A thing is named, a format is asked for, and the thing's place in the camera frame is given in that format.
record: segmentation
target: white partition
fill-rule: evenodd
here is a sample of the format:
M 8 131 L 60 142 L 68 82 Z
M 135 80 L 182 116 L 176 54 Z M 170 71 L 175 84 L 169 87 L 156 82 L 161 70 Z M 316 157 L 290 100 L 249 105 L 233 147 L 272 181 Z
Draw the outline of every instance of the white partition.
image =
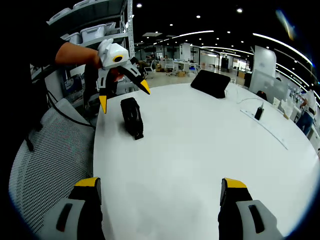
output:
M 265 74 L 259 70 L 252 73 L 252 81 L 249 90 L 253 93 L 265 92 L 267 101 L 273 103 L 274 97 L 279 100 L 286 100 L 288 94 L 288 84 L 279 81 L 275 77 Z

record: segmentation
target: desk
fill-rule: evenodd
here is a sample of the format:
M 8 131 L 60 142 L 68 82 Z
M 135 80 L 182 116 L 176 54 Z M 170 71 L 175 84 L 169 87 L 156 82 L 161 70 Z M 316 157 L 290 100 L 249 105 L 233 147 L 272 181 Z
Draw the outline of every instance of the desk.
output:
M 144 138 L 123 128 L 120 101 L 140 106 Z M 276 216 L 286 236 L 296 226 L 316 189 L 317 153 L 302 131 L 268 102 L 264 120 L 288 150 L 241 112 L 255 113 L 261 100 L 235 84 L 216 99 L 189 83 L 136 91 L 108 100 L 100 110 L 93 173 L 101 178 L 103 222 L 116 240 L 219 239 L 221 179 L 244 182 Z

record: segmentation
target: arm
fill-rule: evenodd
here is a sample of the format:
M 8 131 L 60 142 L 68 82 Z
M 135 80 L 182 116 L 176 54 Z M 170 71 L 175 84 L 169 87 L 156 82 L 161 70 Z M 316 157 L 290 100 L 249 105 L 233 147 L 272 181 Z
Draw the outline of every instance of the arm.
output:
M 54 60 L 58 65 L 89 64 L 96 69 L 102 67 L 98 51 L 91 48 L 65 42 L 58 50 Z

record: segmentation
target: office floor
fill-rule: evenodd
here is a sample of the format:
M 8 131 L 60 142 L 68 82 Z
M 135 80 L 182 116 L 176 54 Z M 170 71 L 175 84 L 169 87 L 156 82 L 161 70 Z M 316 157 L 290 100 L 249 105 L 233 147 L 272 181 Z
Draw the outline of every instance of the office floor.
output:
M 245 80 L 241 77 L 238 77 L 231 72 L 223 72 L 217 70 L 215 68 L 207 68 L 206 70 L 212 71 L 221 75 L 225 75 L 230 77 L 231 79 L 235 79 L 235 83 L 243 86 L 245 84 Z M 196 77 L 194 72 L 190 72 L 183 77 L 178 77 L 176 75 L 168 75 L 166 72 L 153 72 L 149 76 L 147 76 L 146 81 L 150 88 L 170 85 L 170 84 L 184 84 L 191 83 Z

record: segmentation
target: black cable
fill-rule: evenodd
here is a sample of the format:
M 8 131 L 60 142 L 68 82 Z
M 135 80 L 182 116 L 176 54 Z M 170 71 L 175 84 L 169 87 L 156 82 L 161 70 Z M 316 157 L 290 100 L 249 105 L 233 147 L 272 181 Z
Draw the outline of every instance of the black cable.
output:
M 45 78 L 44 78 L 44 68 L 43 68 L 42 66 L 41 66 L 41 73 L 42 73 L 42 79 L 45 80 Z M 74 122 L 74 123 L 76 123 L 76 124 L 83 125 L 83 126 L 86 126 L 86 127 L 90 127 L 90 128 L 93 128 L 94 130 L 96 130 L 96 127 L 93 126 L 93 125 L 91 125 L 91 124 L 86 124 L 86 123 L 83 123 L 83 122 L 74 120 L 73 118 L 65 115 L 62 111 L 60 111 L 60 110 L 56 107 L 56 105 L 54 104 L 54 101 L 51 99 L 49 93 L 52 95 L 52 97 L 54 98 L 54 100 L 57 101 L 57 99 L 53 96 L 53 94 L 52 94 L 48 89 L 46 89 L 46 95 L 47 95 L 47 97 L 48 97 L 49 102 L 51 103 L 52 107 L 53 107 L 60 115 L 64 116 L 66 119 L 69 119 L 70 121 L 72 121 L 72 122 Z
M 58 100 L 55 98 L 55 96 L 47 89 L 48 93 L 50 93 L 51 97 L 53 97 L 53 99 L 55 100 L 55 102 L 57 103 Z
M 74 120 L 73 118 L 65 115 L 62 111 L 60 111 L 60 110 L 56 107 L 56 105 L 55 105 L 54 102 L 52 101 L 51 97 L 49 96 L 49 93 L 48 93 L 48 92 L 46 93 L 46 95 L 47 95 L 47 97 L 48 97 L 48 99 L 49 99 L 49 102 L 51 103 L 52 107 L 53 107 L 60 115 L 64 116 L 65 118 L 69 119 L 70 121 L 72 121 L 72 122 L 74 122 L 74 123 L 76 123 L 76 124 L 83 125 L 83 126 L 86 126 L 86 127 L 91 127 L 91 128 L 93 128 L 93 129 L 96 129 L 96 127 L 93 126 L 93 125 L 86 124 L 86 123 L 83 123 L 83 122 Z

